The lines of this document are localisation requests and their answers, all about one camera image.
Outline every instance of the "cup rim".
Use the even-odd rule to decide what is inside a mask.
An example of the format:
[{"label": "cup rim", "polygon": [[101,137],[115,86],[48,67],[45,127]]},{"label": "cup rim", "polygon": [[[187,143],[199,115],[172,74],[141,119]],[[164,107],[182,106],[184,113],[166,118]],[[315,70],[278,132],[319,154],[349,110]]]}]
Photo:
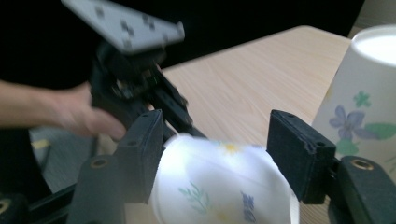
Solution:
[{"label": "cup rim", "polygon": [[381,63],[386,66],[396,68],[396,62],[394,61],[390,62],[389,60],[378,59],[373,54],[365,52],[364,50],[358,47],[361,41],[365,41],[373,37],[385,37],[385,36],[392,36],[396,40],[396,24],[377,25],[357,32],[352,38],[351,47],[365,58],[375,61],[376,63]]}]

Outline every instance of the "yellow flower print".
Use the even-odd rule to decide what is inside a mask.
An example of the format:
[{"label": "yellow flower print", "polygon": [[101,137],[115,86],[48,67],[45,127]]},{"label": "yellow flower print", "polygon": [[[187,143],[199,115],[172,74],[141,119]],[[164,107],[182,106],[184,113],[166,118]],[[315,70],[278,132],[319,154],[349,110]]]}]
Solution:
[{"label": "yellow flower print", "polygon": [[220,144],[220,148],[225,149],[225,153],[228,155],[233,155],[237,152],[242,151],[242,148],[240,146],[230,143],[222,143]]}]

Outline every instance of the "purple flower print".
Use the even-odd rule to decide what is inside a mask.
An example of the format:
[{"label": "purple flower print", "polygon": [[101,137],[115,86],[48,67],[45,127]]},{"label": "purple flower print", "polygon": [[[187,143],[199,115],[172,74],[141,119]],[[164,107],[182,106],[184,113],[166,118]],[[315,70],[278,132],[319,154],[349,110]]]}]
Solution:
[{"label": "purple flower print", "polygon": [[353,134],[362,139],[376,139],[377,136],[361,127],[364,119],[364,113],[361,111],[352,111],[348,115],[343,106],[335,108],[336,118],[330,119],[332,127],[338,129],[338,135],[341,139],[352,140]]}]

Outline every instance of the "mounting plate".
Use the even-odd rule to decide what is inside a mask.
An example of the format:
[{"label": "mounting plate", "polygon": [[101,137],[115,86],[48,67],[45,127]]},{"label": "mounting plate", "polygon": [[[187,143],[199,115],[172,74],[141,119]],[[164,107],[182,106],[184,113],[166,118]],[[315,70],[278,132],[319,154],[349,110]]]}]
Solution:
[{"label": "mounting plate", "polygon": [[106,0],[62,3],[123,54],[164,48],[184,40],[183,24],[173,24]]}]

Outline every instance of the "screw hole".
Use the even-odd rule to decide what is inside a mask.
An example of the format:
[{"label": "screw hole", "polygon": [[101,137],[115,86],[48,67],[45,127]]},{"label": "screw hole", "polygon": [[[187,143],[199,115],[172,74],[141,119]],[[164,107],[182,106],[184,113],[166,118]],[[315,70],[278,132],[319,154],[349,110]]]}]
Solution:
[{"label": "screw hole", "polygon": [[322,142],[317,142],[317,146],[318,147],[326,147],[326,144],[322,143]]},{"label": "screw hole", "polygon": [[107,164],[108,164],[107,160],[98,159],[98,160],[95,160],[95,161],[91,162],[91,167],[94,168],[94,169],[99,169],[99,168],[102,168],[102,167],[106,166]]},{"label": "screw hole", "polygon": [[131,141],[131,142],[128,143],[128,146],[134,147],[134,146],[136,146],[136,144],[137,144],[136,141]]},{"label": "screw hole", "polygon": [[374,166],[370,162],[367,162],[367,161],[353,160],[353,161],[351,161],[351,163],[355,167],[362,169],[362,170],[374,170]]}]

